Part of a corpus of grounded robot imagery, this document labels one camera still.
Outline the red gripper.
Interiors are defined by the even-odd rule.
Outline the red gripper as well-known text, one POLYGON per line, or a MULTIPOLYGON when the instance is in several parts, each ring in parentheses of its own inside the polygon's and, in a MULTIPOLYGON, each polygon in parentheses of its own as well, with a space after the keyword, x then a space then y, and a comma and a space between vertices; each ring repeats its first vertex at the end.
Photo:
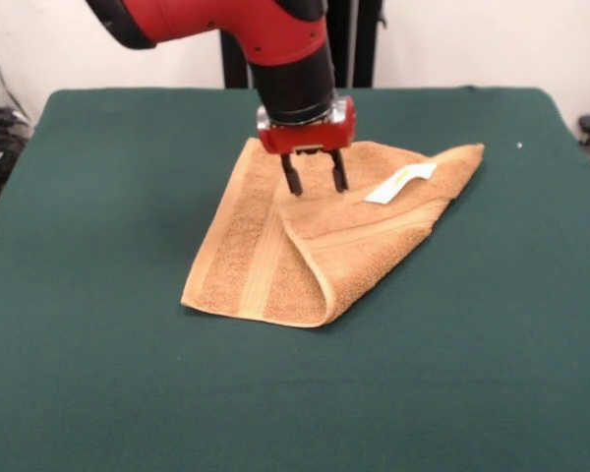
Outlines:
MULTIPOLYGON (((336 98, 321 119, 307 124, 278 125, 261 105, 257 111, 258 137, 268 153, 291 153, 311 150, 330 151, 332 176, 338 193, 348 190, 343 157, 340 149, 349 148, 355 137, 356 111, 351 96, 336 98)), ((289 192, 294 196, 303 193, 302 183, 290 154, 280 156, 282 170, 289 192)))

